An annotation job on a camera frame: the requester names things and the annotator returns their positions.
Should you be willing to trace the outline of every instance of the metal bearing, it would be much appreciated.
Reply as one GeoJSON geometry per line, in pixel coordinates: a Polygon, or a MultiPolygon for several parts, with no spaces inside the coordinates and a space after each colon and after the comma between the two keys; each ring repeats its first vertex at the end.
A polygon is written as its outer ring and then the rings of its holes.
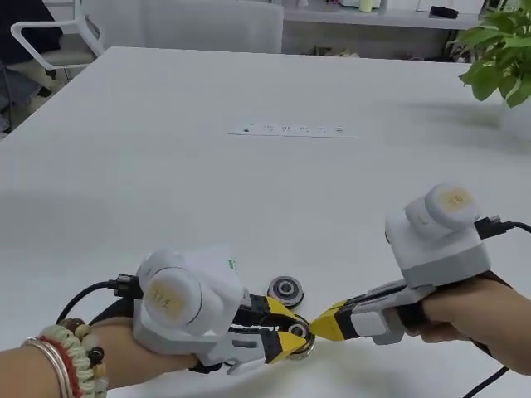
{"type": "Polygon", "coordinates": [[[267,295],[280,301],[289,309],[297,307],[304,298],[302,284],[290,276],[274,278],[267,289],[267,295]]]}
{"type": "Polygon", "coordinates": [[[315,335],[309,331],[308,321],[306,321],[306,319],[302,318],[300,315],[297,315],[297,318],[300,320],[300,323],[291,325],[288,329],[288,332],[304,338],[306,340],[306,344],[302,346],[300,350],[295,351],[288,356],[288,359],[292,361],[301,361],[305,359],[309,354],[312,353],[315,346],[315,335]]]}

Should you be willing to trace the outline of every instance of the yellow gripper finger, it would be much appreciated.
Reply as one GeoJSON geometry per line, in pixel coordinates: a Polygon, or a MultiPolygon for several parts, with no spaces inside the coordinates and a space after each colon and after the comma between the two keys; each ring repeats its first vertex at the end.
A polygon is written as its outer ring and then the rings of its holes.
{"type": "Polygon", "coordinates": [[[340,301],[317,317],[309,325],[309,331],[333,342],[357,338],[359,335],[350,320],[351,313],[352,307],[348,305],[348,300],[340,301]]]}
{"type": "Polygon", "coordinates": [[[261,337],[264,345],[265,363],[276,363],[285,359],[306,344],[304,338],[287,332],[268,330],[263,331],[261,337]]]}
{"type": "Polygon", "coordinates": [[[266,297],[267,305],[269,306],[269,310],[274,315],[283,315],[288,318],[292,318],[295,321],[298,321],[299,318],[292,313],[283,303],[281,303],[278,300],[275,300],[272,297],[266,297]]]}

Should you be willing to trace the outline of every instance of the white wall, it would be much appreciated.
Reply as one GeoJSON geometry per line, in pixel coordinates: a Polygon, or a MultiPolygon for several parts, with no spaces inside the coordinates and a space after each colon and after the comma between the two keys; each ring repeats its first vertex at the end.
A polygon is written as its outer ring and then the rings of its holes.
{"type": "MultiPolygon", "coordinates": [[[[66,6],[67,0],[44,2],[49,4],[55,19],[61,21],[72,18],[71,7],[66,6]]],[[[436,29],[287,22],[284,52],[300,54],[313,46],[336,46],[352,48],[360,56],[371,58],[394,58],[405,53],[436,56],[441,51],[446,35],[447,31],[436,29]]]]}

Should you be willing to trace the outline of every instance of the shelf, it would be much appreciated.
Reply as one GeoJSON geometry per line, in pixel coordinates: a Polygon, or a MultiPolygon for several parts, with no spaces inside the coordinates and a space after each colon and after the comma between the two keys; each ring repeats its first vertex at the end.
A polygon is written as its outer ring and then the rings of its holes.
{"type": "Polygon", "coordinates": [[[324,0],[310,0],[308,7],[296,7],[296,1],[285,1],[285,20],[295,22],[343,23],[381,27],[425,27],[430,29],[469,29],[480,23],[477,15],[460,14],[457,19],[430,17],[429,12],[387,10],[360,12],[324,0]]]}

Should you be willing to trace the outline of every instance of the table surface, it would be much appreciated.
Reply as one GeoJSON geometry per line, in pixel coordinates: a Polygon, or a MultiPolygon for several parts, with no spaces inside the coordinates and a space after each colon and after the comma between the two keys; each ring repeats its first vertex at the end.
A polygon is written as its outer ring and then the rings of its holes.
{"type": "MultiPolygon", "coordinates": [[[[530,221],[531,149],[499,132],[499,98],[476,102],[457,79],[464,69],[109,50],[0,144],[0,348],[162,246],[227,243],[252,291],[293,275],[306,294],[300,313],[314,318],[399,279],[384,216],[439,182],[469,187],[485,214],[530,221]],[[257,121],[343,125],[359,138],[227,134],[257,121]]],[[[495,270],[531,294],[529,237],[488,247],[495,270]]],[[[74,314],[90,318],[110,296],[93,294],[74,314]]],[[[232,378],[184,372],[110,397],[448,398],[497,368],[464,342],[319,341],[304,362],[232,378]]],[[[482,397],[529,386],[511,374],[482,397]]]]}

